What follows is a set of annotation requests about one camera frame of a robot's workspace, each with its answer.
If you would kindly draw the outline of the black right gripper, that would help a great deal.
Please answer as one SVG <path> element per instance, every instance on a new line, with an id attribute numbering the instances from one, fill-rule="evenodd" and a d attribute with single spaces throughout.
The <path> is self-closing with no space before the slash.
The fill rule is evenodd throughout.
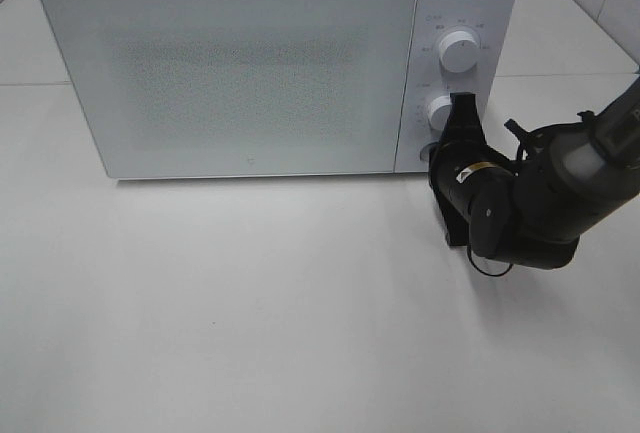
<path id="1" fill-rule="evenodd" d="M 489 147 L 474 93 L 452 93 L 429 182 L 451 247 L 498 248 L 514 216 L 509 160 Z"/>

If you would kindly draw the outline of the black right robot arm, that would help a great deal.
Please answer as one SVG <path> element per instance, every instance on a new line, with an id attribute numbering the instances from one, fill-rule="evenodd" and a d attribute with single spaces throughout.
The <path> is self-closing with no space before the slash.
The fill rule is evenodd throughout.
<path id="1" fill-rule="evenodd" d="M 467 257 L 557 269 L 580 236 L 639 193 L 639 84 L 601 113 L 527 131 L 507 158 L 487 143 L 472 93 L 455 93 L 429 150 L 429 184 L 445 239 Z"/>

